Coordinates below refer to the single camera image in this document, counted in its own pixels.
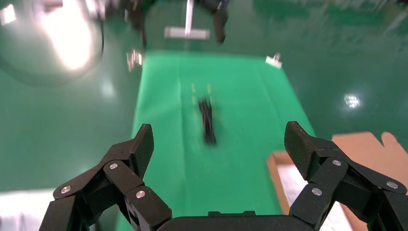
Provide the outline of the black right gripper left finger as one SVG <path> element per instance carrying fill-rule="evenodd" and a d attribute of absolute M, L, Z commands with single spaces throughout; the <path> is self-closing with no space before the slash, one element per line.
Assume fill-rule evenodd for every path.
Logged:
<path fill-rule="evenodd" d="M 143 124 L 133 139 L 112 145 L 96 166 L 54 191 L 40 230 L 85 231 L 114 205 L 134 230 L 158 230 L 172 211 L 143 180 L 153 150 L 152 126 Z"/>

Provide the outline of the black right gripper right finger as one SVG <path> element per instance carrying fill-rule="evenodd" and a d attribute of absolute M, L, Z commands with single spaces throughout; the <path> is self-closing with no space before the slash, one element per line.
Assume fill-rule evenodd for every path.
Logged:
<path fill-rule="evenodd" d="M 401 182 L 356 163 L 334 142 L 309 135 L 296 121 L 286 124 L 284 146 L 307 181 L 290 216 L 317 231 L 339 202 L 370 231 L 407 230 L 408 196 Z"/>

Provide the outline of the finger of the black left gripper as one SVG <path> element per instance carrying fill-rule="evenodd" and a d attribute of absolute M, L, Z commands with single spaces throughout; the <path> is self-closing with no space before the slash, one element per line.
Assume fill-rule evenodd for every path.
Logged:
<path fill-rule="evenodd" d="M 128 19 L 133 29 L 137 30 L 144 48 L 147 47 L 145 18 L 148 11 L 148 0 L 130 0 L 128 3 Z"/>
<path fill-rule="evenodd" d="M 226 38 L 225 24 L 228 20 L 228 0 L 220 0 L 213 8 L 213 26 L 218 43 L 223 43 Z"/>

